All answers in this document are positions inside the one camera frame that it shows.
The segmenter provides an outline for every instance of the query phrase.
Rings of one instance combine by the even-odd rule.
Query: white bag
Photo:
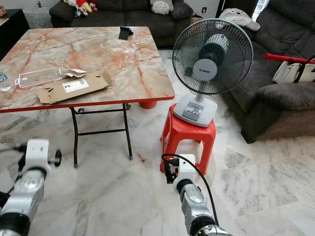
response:
[[[289,64],[287,61],[282,62],[272,81],[277,84],[313,82],[315,80],[315,64],[309,64],[313,58],[310,58],[306,63]]]

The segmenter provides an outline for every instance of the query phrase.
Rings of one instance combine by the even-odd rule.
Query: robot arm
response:
[[[194,155],[186,154],[183,157],[195,163]],[[172,163],[178,166],[178,171],[172,174],[169,163],[164,162],[165,175],[167,183],[172,183],[175,192],[180,194],[187,233],[190,236],[232,236],[213,219],[207,207],[207,198],[195,185],[195,169],[183,159],[174,160]]]
[[[19,176],[14,190],[0,211],[0,236],[27,236],[37,212],[39,201],[44,197],[46,175],[51,173],[48,164],[61,163],[61,152],[54,161],[48,160],[48,140],[31,139],[21,146],[24,153],[19,161]]]

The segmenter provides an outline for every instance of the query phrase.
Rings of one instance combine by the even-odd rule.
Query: red plastic stool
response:
[[[176,153],[177,145],[181,140],[193,139],[203,143],[203,152],[200,163],[196,163],[196,167],[202,172],[203,175],[207,173],[207,168],[210,160],[210,154],[212,151],[213,143],[216,138],[216,127],[213,121],[211,121],[208,127],[200,127],[193,124],[189,124],[176,116],[174,116],[174,107],[176,104],[169,108],[166,122],[164,125],[163,133],[161,136],[162,152],[164,153]],[[161,161],[161,172],[164,171],[164,161]]]

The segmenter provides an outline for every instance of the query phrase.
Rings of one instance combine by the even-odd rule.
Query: sofa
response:
[[[158,15],[151,11],[150,0],[98,0],[97,12],[75,18],[72,8],[61,0],[49,14],[54,28],[147,26],[157,46],[173,46],[193,13],[184,0],[174,0],[173,5],[170,14]]]
[[[257,22],[259,31],[247,31],[252,67],[238,87],[223,94],[242,125],[242,135],[247,143],[314,136],[315,83],[275,84],[272,78],[281,62],[264,55],[315,55],[315,0],[270,0]]]

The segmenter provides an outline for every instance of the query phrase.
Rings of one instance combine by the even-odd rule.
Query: marble floor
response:
[[[176,78],[171,50],[160,50],[176,97],[152,110],[132,104],[128,112],[133,161],[124,133],[79,137],[73,168],[73,126],[69,109],[0,115],[0,149],[29,138],[47,138],[63,162],[46,179],[45,197],[31,225],[31,236],[185,236],[179,196],[159,171],[168,108],[189,92]],[[220,225],[235,236],[313,236],[315,232],[315,138],[257,141],[248,145],[241,127],[220,96],[214,118],[217,137],[206,179]],[[79,130],[123,125],[123,114],[79,116]],[[178,153],[200,154],[183,141]],[[17,174],[19,154],[0,155],[0,190]],[[200,179],[198,184],[204,191]]]

